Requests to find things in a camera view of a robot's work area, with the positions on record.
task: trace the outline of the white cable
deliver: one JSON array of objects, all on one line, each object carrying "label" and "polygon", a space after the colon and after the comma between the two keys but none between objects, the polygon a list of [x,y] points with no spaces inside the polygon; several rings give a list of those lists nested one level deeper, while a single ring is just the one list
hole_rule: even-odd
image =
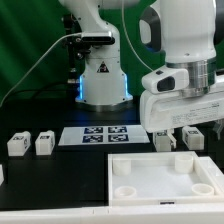
[{"label": "white cable", "polygon": [[0,108],[2,107],[4,101],[6,100],[6,98],[24,81],[25,78],[27,78],[27,76],[40,64],[40,62],[52,51],[52,49],[59,43],[61,42],[63,39],[68,38],[68,37],[78,37],[81,36],[81,33],[75,33],[75,34],[70,34],[70,35],[66,35],[61,37],[60,39],[58,39],[44,54],[43,56],[30,68],[30,70],[6,93],[6,95],[3,97],[1,104],[0,104]]},{"label": "white cable", "polygon": [[148,68],[150,71],[153,72],[153,69],[150,68],[147,64],[145,64],[144,61],[142,61],[142,59],[138,56],[137,52],[135,51],[131,41],[130,41],[130,38],[128,36],[128,32],[127,32],[127,28],[126,28],[126,25],[125,25],[125,19],[124,19],[124,0],[122,0],[122,24],[123,24],[123,28],[124,28],[124,33],[125,33],[125,36],[126,36],[126,39],[128,41],[128,44],[131,48],[131,50],[133,51],[133,53],[135,54],[135,56],[137,57],[137,59],[146,67]]}]

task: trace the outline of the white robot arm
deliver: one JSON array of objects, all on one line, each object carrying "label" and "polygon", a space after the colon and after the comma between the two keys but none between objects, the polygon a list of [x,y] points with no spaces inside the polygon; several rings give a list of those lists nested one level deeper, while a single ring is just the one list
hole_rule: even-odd
[{"label": "white robot arm", "polygon": [[[85,72],[80,78],[81,105],[96,111],[115,110],[129,103],[127,76],[120,65],[118,29],[102,20],[99,9],[120,8],[121,0],[59,0],[75,16],[82,29],[77,41],[91,45],[86,56]],[[139,0],[124,0],[125,7]]]},{"label": "white robot arm", "polygon": [[166,53],[165,65],[142,79],[140,116],[148,132],[224,118],[214,47],[223,38],[223,9],[223,0],[157,0],[143,13],[142,42]]}]

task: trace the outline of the black tabletop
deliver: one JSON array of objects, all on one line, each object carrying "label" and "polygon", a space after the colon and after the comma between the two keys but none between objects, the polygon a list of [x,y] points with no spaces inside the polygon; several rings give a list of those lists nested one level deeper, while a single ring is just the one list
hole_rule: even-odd
[{"label": "black tabletop", "polygon": [[[152,143],[58,146],[64,127],[135,125],[139,104],[116,112],[77,109],[59,99],[15,100],[0,110],[0,164],[5,181],[0,187],[0,210],[77,208],[108,205],[107,157],[109,153],[155,152]],[[216,141],[212,123],[199,126],[206,136],[205,150],[224,168],[224,137]],[[51,156],[36,156],[35,140],[52,130],[56,146]],[[17,132],[29,131],[32,145],[24,157],[8,157],[7,141]],[[181,130],[175,133],[181,139]],[[187,150],[178,141],[177,150]]]}]

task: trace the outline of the white tray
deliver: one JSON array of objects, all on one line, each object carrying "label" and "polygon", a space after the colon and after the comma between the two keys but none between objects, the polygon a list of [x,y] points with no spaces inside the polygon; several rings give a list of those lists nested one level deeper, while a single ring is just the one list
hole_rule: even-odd
[{"label": "white tray", "polygon": [[[190,154],[194,158],[194,170],[190,174],[175,171],[175,156]],[[113,173],[113,160],[131,160],[131,173],[117,176]],[[194,152],[113,154],[108,157],[109,205],[150,205],[224,202],[224,176],[209,157],[199,158]],[[208,184],[215,189],[213,196],[194,196],[192,185]],[[116,198],[115,190],[121,186],[133,187],[133,198]]]}]

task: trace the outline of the small white block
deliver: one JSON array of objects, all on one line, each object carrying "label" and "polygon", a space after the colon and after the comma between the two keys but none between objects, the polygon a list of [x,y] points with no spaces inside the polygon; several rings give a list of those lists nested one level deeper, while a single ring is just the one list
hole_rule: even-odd
[{"label": "small white block", "polygon": [[196,127],[183,127],[182,140],[189,150],[204,149],[204,135]]},{"label": "small white block", "polygon": [[7,143],[9,156],[24,156],[30,147],[31,134],[27,131],[16,133]]},{"label": "small white block", "polygon": [[51,155],[55,145],[54,132],[41,132],[35,142],[35,145],[37,155]]},{"label": "small white block", "polygon": [[2,170],[2,165],[0,165],[0,186],[4,181],[4,176],[3,176],[3,170]]},{"label": "small white block", "polygon": [[153,133],[153,143],[157,152],[171,152],[171,140],[165,131]]}]

